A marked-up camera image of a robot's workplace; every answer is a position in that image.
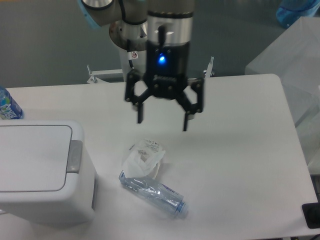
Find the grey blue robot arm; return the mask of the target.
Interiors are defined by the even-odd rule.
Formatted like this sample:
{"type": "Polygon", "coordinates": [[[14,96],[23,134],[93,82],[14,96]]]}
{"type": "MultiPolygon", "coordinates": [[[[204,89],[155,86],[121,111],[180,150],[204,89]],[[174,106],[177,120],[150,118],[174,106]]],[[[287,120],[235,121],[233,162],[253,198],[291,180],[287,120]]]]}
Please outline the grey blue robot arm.
{"type": "Polygon", "coordinates": [[[185,123],[203,111],[205,80],[187,76],[195,1],[80,0],[78,5],[92,28],[109,26],[110,38],[125,50],[124,99],[139,123],[151,96],[176,100],[185,123]]]}

